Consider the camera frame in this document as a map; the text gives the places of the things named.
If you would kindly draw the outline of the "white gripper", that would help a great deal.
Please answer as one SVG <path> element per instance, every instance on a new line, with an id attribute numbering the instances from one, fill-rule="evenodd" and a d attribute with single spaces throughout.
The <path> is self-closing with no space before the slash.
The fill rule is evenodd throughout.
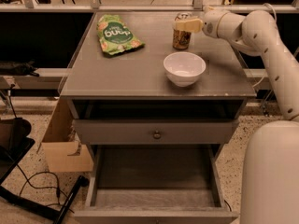
<path id="1" fill-rule="evenodd" d="M 174 29 L 183 32 L 199 33 L 202 28 L 204 34 L 210 37 L 231 39 L 237 35 L 237 16 L 227 10 L 210 10 L 204 15 L 203 21 L 189 18 L 174 23 Z"/>

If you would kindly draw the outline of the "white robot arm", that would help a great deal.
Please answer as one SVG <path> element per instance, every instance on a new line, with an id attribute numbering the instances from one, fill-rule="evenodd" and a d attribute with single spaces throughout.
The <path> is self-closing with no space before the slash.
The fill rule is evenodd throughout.
<path id="1" fill-rule="evenodd" d="M 261 126 L 247 143 L 239 224 L 299 224 L 299 63 L 280 37 L 276 12 L 242 16 L 211 9 L 173 27 L 223 39 L 262 59 L 280 119 Z"/>

